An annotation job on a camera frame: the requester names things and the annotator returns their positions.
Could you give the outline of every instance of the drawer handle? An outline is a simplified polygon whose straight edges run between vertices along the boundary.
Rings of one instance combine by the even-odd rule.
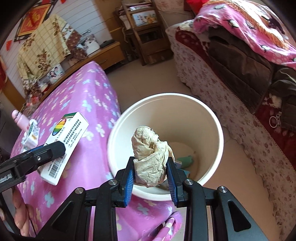
[[[103,64],[103,63],[105,63],[107,60],[108,60],[108,59],[105,59],[103,62],[100,62],[99,64]]]

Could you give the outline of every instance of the purple tablecloth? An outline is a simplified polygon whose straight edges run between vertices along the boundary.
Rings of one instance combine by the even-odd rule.
[[[90,62],[65,80],[39,106],[32,118],[40,127],[39,145],[47,140],[64,114],[80,112],[89,126],[71,155],[57,186],[43,181],[37,172],[18,185],[25,203],[34,207],[33,225],[38,232],[76,187],[99,187],[112,178],[107,161],[108,136],[120,116],[117,96],[105,72]],[[21,132],[12,156],[21,152]],[[173,213],[172,202],[152,202],[132,196],[127,208],[116,209],[118,240],[169,240],[181,227],[181,216]],[[92,212],[90,240],[93,232]],[[170,217],[158,232],[161,223]]]

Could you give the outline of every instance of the rainbow oval logo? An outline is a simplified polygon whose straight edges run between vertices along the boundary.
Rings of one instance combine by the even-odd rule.
[[[63,126],[66,123],[66,119],[62,119],[54,128],[52,135],[55,136],[56,134],[59,133],[59,131],[63,128]]]

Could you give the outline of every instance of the crumpled paper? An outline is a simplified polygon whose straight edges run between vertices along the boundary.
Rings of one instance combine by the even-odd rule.
[[[172,148],[148,126],[136,129],[132,139],[136,184],[155,187],[166,179],[166,163],[171,156],[175,161]]]

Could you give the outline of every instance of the barcode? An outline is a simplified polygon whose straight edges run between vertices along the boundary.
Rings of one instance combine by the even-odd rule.
[[[58,174],[58,172],[60,170],[61,165],[64,162],[64,159],[65,159],[66,155],[67,154],[65,153],[65,155],[62,158],[60,157],[60,158],[58,158],[58,159],[56,159],[54,161],[54,164],[52,165],[52,168],[51,168],[51,170],[49,172],[49,176],[50,177],[52,177],[52,178],[56,178],[57,177],[57,174]]]

